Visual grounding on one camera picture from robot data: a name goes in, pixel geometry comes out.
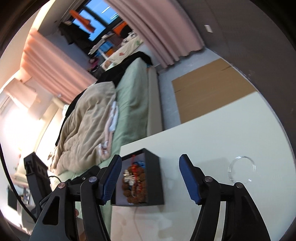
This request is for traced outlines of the person's left hand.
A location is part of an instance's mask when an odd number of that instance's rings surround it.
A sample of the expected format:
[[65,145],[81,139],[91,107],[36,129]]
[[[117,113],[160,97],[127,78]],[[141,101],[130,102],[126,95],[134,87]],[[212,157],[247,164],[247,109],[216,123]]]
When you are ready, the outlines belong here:
[[78,217],[79,211],[75,209],[75,218],[76,218],[76,225],[77,225],[77,231],[79,236],[79,241],[86,241],[86,234],[84,230],[84,224],[83,220]]

